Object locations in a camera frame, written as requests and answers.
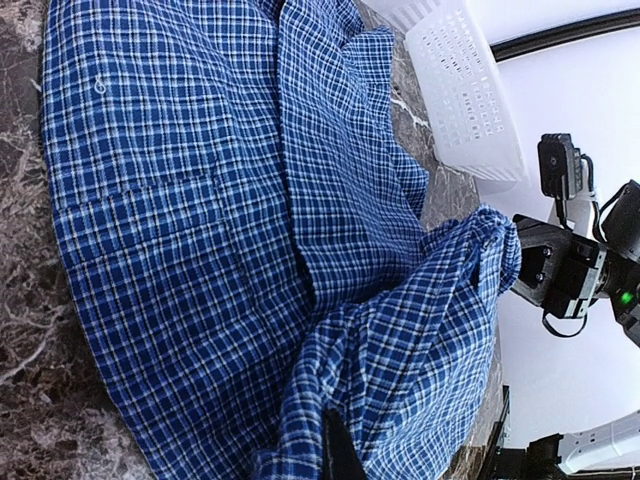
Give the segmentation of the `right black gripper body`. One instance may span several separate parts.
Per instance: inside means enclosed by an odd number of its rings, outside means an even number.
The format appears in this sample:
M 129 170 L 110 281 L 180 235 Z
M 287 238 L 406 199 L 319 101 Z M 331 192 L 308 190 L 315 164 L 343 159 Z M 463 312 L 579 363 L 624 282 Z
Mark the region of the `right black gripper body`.
M 558 319 L 586 316 L 606 259 L 604 244 L 516 214 L 521 268 L 511 290 Z

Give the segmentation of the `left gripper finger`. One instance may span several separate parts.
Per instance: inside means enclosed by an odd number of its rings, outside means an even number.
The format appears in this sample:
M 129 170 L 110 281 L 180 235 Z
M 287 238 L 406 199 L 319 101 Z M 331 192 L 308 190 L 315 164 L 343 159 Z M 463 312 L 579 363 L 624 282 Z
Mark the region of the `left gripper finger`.
M 325 480 L 366 480 L 350 433 L 335 409 L 323 411 L 323 467 Z

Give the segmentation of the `blue checkered shirt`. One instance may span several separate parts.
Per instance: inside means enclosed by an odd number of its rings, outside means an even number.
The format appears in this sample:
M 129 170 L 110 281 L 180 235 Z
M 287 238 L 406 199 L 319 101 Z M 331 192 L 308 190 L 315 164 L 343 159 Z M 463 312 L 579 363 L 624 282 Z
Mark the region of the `blue checkered shirt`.
M 43 144 L 71 294 L 161 479 L 370 479 L 465 442 L 517 278 L 512 221 L 426 230 L 394 38 L 350 1 L 54 1 Z

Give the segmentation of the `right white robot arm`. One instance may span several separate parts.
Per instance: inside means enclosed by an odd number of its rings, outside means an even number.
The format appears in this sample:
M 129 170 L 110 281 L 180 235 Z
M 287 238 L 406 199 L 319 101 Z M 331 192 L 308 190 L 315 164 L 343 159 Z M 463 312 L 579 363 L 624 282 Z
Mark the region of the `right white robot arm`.
M 548 321 L 585 321 L 599 299 L 611 303 L 616 322 L 633 343 L 639 341 L 639 185 L 629 181 L 599 209 L 602 223 L 592 238 L 539 220 L 517 215 L 521 243 L 520 274 L 512 291 L 542 311 L 543 326 L 561 334 Z M 554 434 L 525 449 L 507 450 L 520 479 L 569 479 L 579 472 L 594 477 L 591 466 L 639 449 L 639 415 L 631 413 L 578 433 Z

